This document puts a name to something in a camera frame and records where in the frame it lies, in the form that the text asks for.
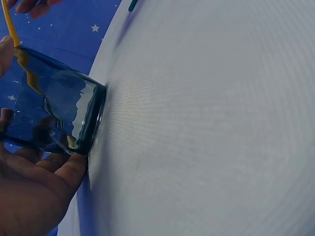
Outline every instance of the teal object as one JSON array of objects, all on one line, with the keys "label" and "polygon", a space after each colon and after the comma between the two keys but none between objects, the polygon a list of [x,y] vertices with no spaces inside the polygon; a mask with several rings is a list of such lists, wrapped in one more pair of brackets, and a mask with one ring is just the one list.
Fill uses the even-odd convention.
[{"label": "teal object", "polygon": [[10,96],[0,94],[0,141],[24,148],[88,155],[102,117],[107,87],[42,53],[19,45],[27,69],[38,76],[29,86],[17,57],[0,80]]},{"label": "teal object", "polygon": [[133,9],[134,9],[134,7],[136,6],[137,2],[138,2],[138,0],[132,0],[130,6],[129,6],[129,8],[128,8],[128,11],[129,11],[129,12],[132,12],[132,11],[133,11]]}]

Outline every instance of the blue background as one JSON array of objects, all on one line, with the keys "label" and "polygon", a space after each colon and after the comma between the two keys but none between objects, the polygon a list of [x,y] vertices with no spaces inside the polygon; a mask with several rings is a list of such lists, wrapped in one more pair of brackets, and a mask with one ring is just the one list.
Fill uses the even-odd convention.
[{"label": "blue background", "polygon": [[[32,20],[29,14],[15,14],[14,9],[10,12],[22,45],[89,74],[120,2],[121,0],[64,0],[37,20]],[[8,35],[3,14],[0,14],[0,23],[2,38]],[[93,31],[94,25],[99,27],[97,31]],[[0,83],[1,93],[10,96],[13,89],[4,88]],[[19,148],[9,144],[6,147],[12,152]],[[56,234],[57,228],[49,235]]]}]

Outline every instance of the yellow straw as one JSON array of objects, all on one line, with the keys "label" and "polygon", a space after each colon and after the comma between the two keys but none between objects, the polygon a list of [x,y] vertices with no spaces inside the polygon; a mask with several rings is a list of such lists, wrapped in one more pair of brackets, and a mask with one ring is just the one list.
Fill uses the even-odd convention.
[{"label": "yellow straw", "polygon": [[4,13],[4,18],[6,21],[6,26],[8,27],[9,33],[14,41],[14,47],[19,46],[21,42],[19,40],[18,34],[15,31],[12,18],[10,16],[10,12],[8,9],[8,5],[6,4],[6,0],[1,0],[1,4],[2,4],[3,13]]}]

